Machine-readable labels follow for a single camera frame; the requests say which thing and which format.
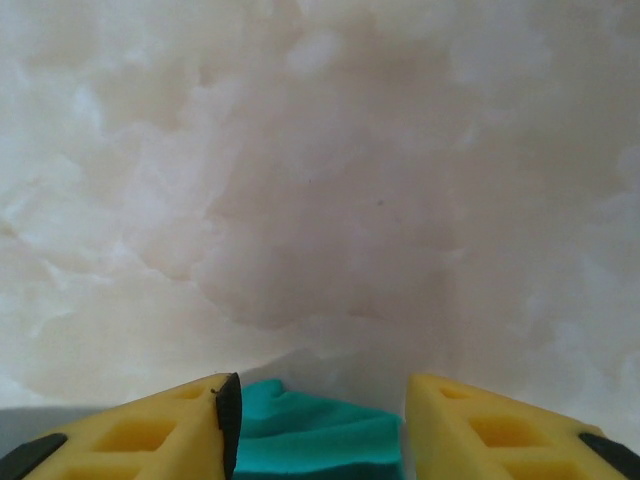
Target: teal cloth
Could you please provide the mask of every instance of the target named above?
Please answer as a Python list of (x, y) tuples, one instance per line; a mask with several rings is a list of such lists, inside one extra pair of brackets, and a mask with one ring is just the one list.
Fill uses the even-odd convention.
[(401, 419), (287, 392), (280, 380), (243, 389), (234, 480), (403, 480)]

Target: crumpled cloth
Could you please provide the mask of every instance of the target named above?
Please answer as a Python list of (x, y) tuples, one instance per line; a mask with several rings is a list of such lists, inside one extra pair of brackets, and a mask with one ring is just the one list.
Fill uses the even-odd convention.
[(396, 415), (285, 390), (243, 389), (234, 480), (404, 480)]

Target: yellow plastic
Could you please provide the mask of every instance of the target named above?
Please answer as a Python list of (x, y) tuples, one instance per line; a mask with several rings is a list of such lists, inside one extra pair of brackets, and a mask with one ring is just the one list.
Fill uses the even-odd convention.
[(625, 480), (597, 427), (446, 378), (412, 376), (406, 418), (419, 480)]
[(203, 378), (56, 428), (69, 439), (26, 480), (224, 480), (211, 390), (228, 378)]

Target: square hole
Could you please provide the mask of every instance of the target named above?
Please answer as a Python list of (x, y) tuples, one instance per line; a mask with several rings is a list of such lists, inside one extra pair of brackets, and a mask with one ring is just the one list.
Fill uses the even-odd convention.
[(204, 385), (187, 385), (176, 392), (174, 398), (179, 398), (181, 400), (195, 400), (202, 395), (204, 390)]
[(96, 452), (153, 452), (176, 427), (169, 420), (125, 420), (105, 435)]
[(589, 477), (569, 462), (518, 462), (504, 467), (514, 480), (589, 480)]
[(140, 469), (133, 467), (73, 467), (58, 480), (133, 480), (138, 473)]
[(469, 425), (487, 447), (536, 447), (548, 442), (532, 425), (517, 417), (476, 417)]
[(447, 398), (450, 398), (452, 400), (462, 400), (465, 398), (469, 398), (469, 395), (467, 395), (466, 393), (462, 393), (459, 392), (457, 390), (454, 390), (452, 388), (447, 388), (447, 387), (442, 387), (440, 389), (440, 393), (442, 393), (442, 395), (444, 395)]

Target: white marble surface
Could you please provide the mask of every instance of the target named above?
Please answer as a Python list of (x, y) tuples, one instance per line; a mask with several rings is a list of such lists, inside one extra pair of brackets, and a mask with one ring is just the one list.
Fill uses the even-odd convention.
[(640, 7), (0, 2), (0, 406), (431, 370), (640, 449)]

